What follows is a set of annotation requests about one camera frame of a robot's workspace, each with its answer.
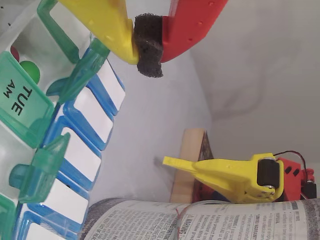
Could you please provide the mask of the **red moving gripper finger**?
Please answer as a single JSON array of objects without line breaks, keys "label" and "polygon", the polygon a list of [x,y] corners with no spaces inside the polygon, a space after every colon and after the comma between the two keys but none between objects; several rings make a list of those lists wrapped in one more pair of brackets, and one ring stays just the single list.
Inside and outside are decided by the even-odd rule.
[{"label": "red moving gripper finger", "polygon": [[173,0],[168,15],[135,17],[133,39],[144,76],[161,78],[162,64],[188,51],[206,37],[227,0]]}]

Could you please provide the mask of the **yellow fixed gripper finger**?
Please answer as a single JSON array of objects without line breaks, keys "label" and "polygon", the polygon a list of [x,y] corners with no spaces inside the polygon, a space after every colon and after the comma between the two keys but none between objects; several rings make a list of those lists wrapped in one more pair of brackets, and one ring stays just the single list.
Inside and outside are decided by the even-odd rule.
[{"label": "yellow fixed gripper finger", "polygon": [[230,159],[188,161],[166,156],[164,165],[192,174],[198,181],[219,192],[229,201],[249,201],[251,162]]},{"label": "yellow fixed gripper finger", "polygon": [[61,0],[64,5],[111,52],[128,64],[137,64],[133,21],[124,0]]}]

